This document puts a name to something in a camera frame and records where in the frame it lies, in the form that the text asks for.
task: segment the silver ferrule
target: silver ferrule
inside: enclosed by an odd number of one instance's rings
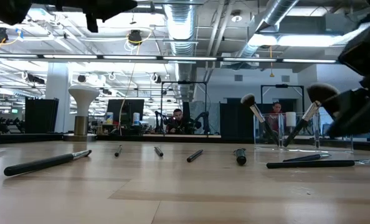
[[[85,157],[85,156],[87,156],[89,154],[90,154],[90,151],[89,150],[81,151],[81,152],[74,152],[74,153],[72,153],[72,155],[74,157],[73,160],[79,159],[81,157]]]
[[[321,154],[321,159],[331,157],[331,156],[332,156],[331,154]]]
[[[319,110],[321,106],[321,103],[319,101],[315,101],[314,103],[311,104],[311,106],[307,109],[305,114],[303,115],[302,119],[305,121],[309,121],[314,114]]]
[[[356,165],[369,165],[370,166],[370,159],[360,159],[354,162]]]
[[[260,110],[255,105],[251,106],[250,109],[252,109],[253,114],[257,117],[260,123],[263,123],[265,121],[264,117],[262,116]]]

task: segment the clear acrylic holder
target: clear acrylic holder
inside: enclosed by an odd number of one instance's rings
[[[311,151],[311,152],[353,152],[353,137],[341,137],[330,139],[326,135],[331,118],[328,114],[316,113],[309,120],[308,125],[300,130],[294,140],[287,147],[283,146],[284,140],[293,131],[293,126],[287,126],[285,114],[263,114],[276,138],[279,140],[279,146],[265,131],[264,124],[260,123],[254,116],[254,144],[256,149],[272,149],[286,151]],[[296,113],[296,121],[299,122],[303,114]]]

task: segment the yellow cable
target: yellow cable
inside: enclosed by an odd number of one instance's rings
[[[150,38],[150,36],[152,35],[152,30],[151,29],[149,29],[149,36],[147,37],[147,38],[145,38],[145,39],[143,39],[143,40],[140,40],[140,41],[130,41],[129,40],[129,36],[130,36],[130,34],[127,34],[127,40],[131,43],[131,44],[140,44],[140,43],[142,43],[142,42],[144,42],[144,41],[146,41],[146,40],[148,40],[149,38]]]
[[[17,33],[17,38],[16,38],[14,41],[9,42],[9,43],[4,43],[4,41],[5,41],[5,38],[4,38],[4,40],[2,40],[2,42],[0,43],[0,45],[9,45],[9,44],[13,44],[13,43],[15,43],[17,40],[19,40],[19,38],[21,38],[21,33],[20,33],[20,32],[18,32],[18,33]]]
[[[137,55],[140,53],[140,48],[141,48],[141,44],[139,43],[139,44],[138,44],[138,50],[136,51],[136,54],[137,54]],[[118,129],[120,130],[120,136],[121,136],[121,112],[123,111],[123,106],[124,106],[124,103],[125,103],[125,98],[127,97],[128,90],[130,89],[130,86],[131,86],[131,81],[132,81],[132,79],[133,79],[133,75],[134,75],[134,71],[135,71],[135,65],[136,65],[136,63],[134,63],[134,67],[133,67],[133,71],[132,71],[132,73],[131,73],[130,80],[128,80],[128,87],[127,87],[127,91],[125,92],[124,100],[123,100],[123,102],[121,103],[121,107],[120,107],[120,113],[118,114]]]
[[[2,43],[5,41],[5,38],[3,38],[3,40],[2,40],[2,42],[0,43],[0,48],[1,48],[1,46],[2,46]]]

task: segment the brush bristles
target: brush bristles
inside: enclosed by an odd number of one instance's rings
[[[322,103],[328,98],[340,94],[340,91],[326,83],[315,83],[307,88],[307,93],[311,102],[319,101]]]
[[[255,97],[253,94],[247,94],[243,96],[243,98],[240,100],[240,103],[245,106],[253,106],[255,104]]]

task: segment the person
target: person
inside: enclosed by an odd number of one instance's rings
[[[192,119],[185,119],[181,109],[175,109],[173,117],[168,120],[167,133],[168,134],[193,134],[194,126]],[[201,123],[197,122],[196,128],[200,128]]]
[[[282,113],[282,105],[279,102],[274,102],[272,104],[272,110],[267,118],[268,123],[270,124],[273,131],[279,131],[278,117]]]

